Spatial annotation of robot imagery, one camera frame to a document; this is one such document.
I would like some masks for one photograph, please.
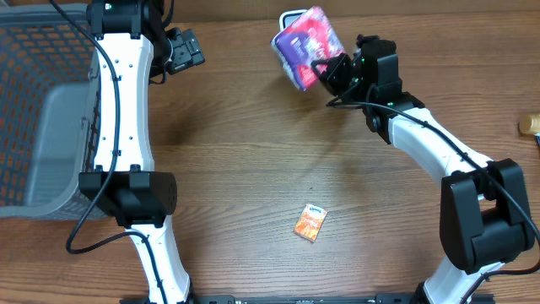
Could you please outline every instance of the mesh basket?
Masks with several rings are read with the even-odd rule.
[[[63,8],[88,28],[86,5]],[[98,72],[90,41],[52,6],[0,8],[0,217],[70,220],[88,207],[78,173],[97,150]]]

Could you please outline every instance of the black motor joint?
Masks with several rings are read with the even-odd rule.
[[[175,74],[205,62],[192,30],[165,31],[163,0],[94,0],[86,10],[90,33],[97,40],[105,34],[128,33],[132,39],[146,37],[154,46],[150,78]]]
[[[353,58],[340,54],[311,64],[319,80],[332,95],[339,96],[345,105],[369,101],[399,111],[424,108],[420,100],[402,91],[396,42],[382,40],[377,35],[359,35],[356,45],[359,49]],[[319,73],[316,68],[320,64],[327,65],[323,73]],[[389,144],[387,126],[396,114],[374,107],[364,107],[363,113],[370,131],[378,133]]]

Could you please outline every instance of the white robotic arm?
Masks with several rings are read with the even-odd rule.
[[[418,109],[415,107],[405,111],[405,113],[438,128],[480,166],[485,167],[488,165],[488,161],[491,161],[488,156],[481,155],[472,150],[454,137],[454,135],[446,131],[431,116],[431,112],[428,109]],[[405,117],[395,116],[391,118],[388,122],[388,134],[391,144],[411,156],[422,169],[428,172],[439,187],[442,178],[449,176],[455,171],[469,172],[475,170],[474,167],[464,161],[439,135]]]
[[[89,5],[90,32],[110,58],[118,79],[120,120],[116,121],[111,67],[99,53],[100,144],[94,172],[79,175],[79,189],[94,199],[104,187],[105,176],[112,175],[97,206],[115,216],[135,243],[148,279],[146,300],[177,304],[190,301],[192,287],[173,234],[176,180],[171,173],[154,171],[148,126],[149,80],[163,74],[165,81],[166,73],[202,64],[204,56],[191,30],[165,32],[163,5],[142,0],[94,0]],[[116,166],[111,168],[117,123],[118,153]]]
[[[431,116],[428,109],[415,107],[405,111],[405,113],[438,128],[482,167],[486,167],[488,161],[491,161],[488,156],[481,155],[470,149],[446,131]],[[388,134],[391,144],[411,156],[428,172],[439,187],[443,177],[449,176],[453,172],[475,170],[466,161],[463,161],[461,156],[440,136],[405,117],[396,116],[390,119],[388,122]],[[454,266],[448,257],[445,257],[435,273],[425,281],[424,293],[430,304],[458,304],[480,277],[480,274],[500,269],[503,265],[501,262],[491,263],[483,266],[476,273],[467,274]]]
[[[105,34],[100,45],[115,64],[120,89],[121,119],[120,142],[115,171],[128,172],[133,165],[141,171],[154,171],[154,159],[150,150],[148,128],[148,88],[150,64],[154,59],[154,46],[145,37],[132,39],[130,34]],[[113,138],[115,132],[115,100],[111,81],[111,69],[100,55],[101,77],[101,126],[100,145],[94,165],[102,170],[110,170]],[[190,279],[182,267],[176,240],[173,233],[171,216],[167,215],[163,226],[154,224],[132,225],[127,231],[138,231],[147,236],[157,261],[161,284],[165,289],[168,303],[187,301]],[[149,252],[143,240],[131,236],[137,248],[144,272],[148,279],[149,300],[163,303],[163,298],[154,275]]]
[[[312,63],[314,68],[327,65],[319,80],[338,95],[327,106],[362,107],[368,128],[410,155],[441,189],[440,240],[446,257],[410,303],[470,301],[466,297],[482,274],[534,245],[533,229],[523,217],[530,209],[521,168],[470,149],[420,100],[402,92],[395,42],[359,35],[357,46],[354,58],[341,54]],[[485,198],[496,200],[495,207],[481,210],[479,200]]]

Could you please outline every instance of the black bracket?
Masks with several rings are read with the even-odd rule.
[[[377,90],[374,90],[374,99],[375,103],[377,102]],[[401,93],[399,97],[393,101],[389,101],[386,104],[382,103],[383,106],[390,106],[399,111],[406,111],[413,108],[423,109],[425,108],[424,103],[418,100],[413,95],[410,95],[408,92]],[[378,133],[379,136],[387,143],[390,142],[390,134],[388,133],[388,122],[390,119],[395,117],[397,114],[393,111],[388,111],[386,109],[374,108],[374,107],[365,107],[362,109],[362,112],[365,115],[365,124],[368,126],[371,132]]]
[[[318,67],[322,64],[327,65],[327,69],[320,73]],[[347,90],[353,80],[353,64],[351,58],[345,53],[327,60],[315,60],[311,63],[311,69],[328,92],[334,96]]]
[[[78,175],[82,194],[93,200],[105,179],[113,174],[111,183],[97,203],[116,223],[125,228],[136,224],[163,226],[166,215],[176,208],[176,179],[172,173],[140,171],[139,165],[129,172],[83,172]]]
[[[144,35],[154,46],[152,66],[164,70],[172,49],[161,27],[163,13],[163,0],[93,0],[86,9],[86,18],[90,33],[98,40],[110,33],[128,33],[132,39]]]
[[[521,168],[507,159],[489,162],[487,171],[530,216]],[[479,194],[496,200],[495,207],[481,211]],[[513,261],[532,248],[534,235],[516,207],[481,172],[457,171],[442,179],[440,241],[450,261],[472,274],[491,263]]]
[[[167,38],[173,47],[172,62],[167,66],[167,73],[174,75],[206,61],[193,30],[181,32],[174,28],[167,31]]]

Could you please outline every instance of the wooden object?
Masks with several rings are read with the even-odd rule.
[[[540,223],[540,155],[516,128],[540,112],[539,12],[331,21],[347,50],[358,33],[396,41],[405,90],[475,150],[517,161]],[[414,291],[435,271],[444,254],[438,185],[371,133],[361,112],[325,108],[331,96],[320,85],[293,87],[270,48],[275,20],[179,26],[195,29],[207,62],[151,86],[150,139],[156,169],[178,182],[175,237],[197,293],[371,295]],[[306,204],[328,211],[314,244],[293,233]],[[147,294],[130,240],[72,256],[72,228],[0,220],[0,302],[112,304]],[[89,222],[74,245],[121,230]],[[538,256],[535,247],[508,268]],[[540,274],[494,278],[481,291],[539,303],[539,284]]]
[[[527,115],[520,120],[520,132],[536,135],[540,133],[540,115]]]

